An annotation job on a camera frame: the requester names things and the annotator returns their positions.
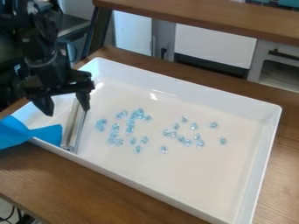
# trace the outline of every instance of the glass bead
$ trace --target glass bead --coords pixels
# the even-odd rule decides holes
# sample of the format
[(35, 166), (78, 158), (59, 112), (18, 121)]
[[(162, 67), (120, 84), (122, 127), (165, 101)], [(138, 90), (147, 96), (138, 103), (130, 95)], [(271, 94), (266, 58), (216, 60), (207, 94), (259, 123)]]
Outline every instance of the glass bead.
[(168, 150), (165, 146), (161, 146), (160, 147), (160, 152), (163, 153), (163, 154), (167, 154), (168, 153)]

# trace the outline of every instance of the wooden shelf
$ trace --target wooden shelf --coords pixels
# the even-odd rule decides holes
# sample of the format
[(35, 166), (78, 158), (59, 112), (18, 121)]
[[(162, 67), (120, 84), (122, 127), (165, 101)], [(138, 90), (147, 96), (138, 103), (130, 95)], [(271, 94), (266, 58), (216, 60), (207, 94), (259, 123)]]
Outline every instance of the wooden shelf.
[(295, 11), (230, 0), (94, 0), (94, 5), (299, 46), (299, 12)]
[[(281, 105), (282, 120), (254, 223), (298, 223), (299, 94), (114, 47), (102, 48), (77, 68), (95, 57)], [(0, 180), (0, 197), (46, 223), (206, 224), (30, 143), (0, 150)]]

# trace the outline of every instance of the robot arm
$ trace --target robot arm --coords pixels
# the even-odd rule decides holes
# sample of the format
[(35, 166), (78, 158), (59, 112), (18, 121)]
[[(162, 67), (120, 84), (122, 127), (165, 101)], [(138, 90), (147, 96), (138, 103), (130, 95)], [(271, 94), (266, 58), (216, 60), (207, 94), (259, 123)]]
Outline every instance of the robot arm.
[(51, 96), (76, 93), (81, 107), (88, 111), (94, 89), (91, 74), (68, 65), (56, 46), (56, 24), (32, 0), (3, 1), (0, 13), (0, 28), (10, 29), (24, 60), (20, 87), (26, 97), (52, 116)]

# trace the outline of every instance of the white cabinet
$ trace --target white cabinet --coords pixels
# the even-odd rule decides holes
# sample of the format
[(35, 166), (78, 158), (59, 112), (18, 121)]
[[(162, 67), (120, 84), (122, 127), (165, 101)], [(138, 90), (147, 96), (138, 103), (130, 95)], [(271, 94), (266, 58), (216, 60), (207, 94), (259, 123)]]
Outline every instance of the white cabinet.
[(248, 69), (255, 38), (177, 24), (175, 53)]

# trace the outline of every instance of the blue cloth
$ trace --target blue cloth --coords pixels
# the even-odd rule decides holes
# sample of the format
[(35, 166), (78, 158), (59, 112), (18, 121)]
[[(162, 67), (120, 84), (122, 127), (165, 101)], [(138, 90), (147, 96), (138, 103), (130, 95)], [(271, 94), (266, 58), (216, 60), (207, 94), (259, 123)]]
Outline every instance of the blue cloth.
[(279, 0), (278, 4), (299, 8), (299, 1), (298, 0)]
[(53, 125), (41, 129), (27, 129), (27, 127), (13, 116), (0, 120), (0, 150), (22, 144), (37, 137), (49, 144), (60, 147), (62, 140), (61, 125)]

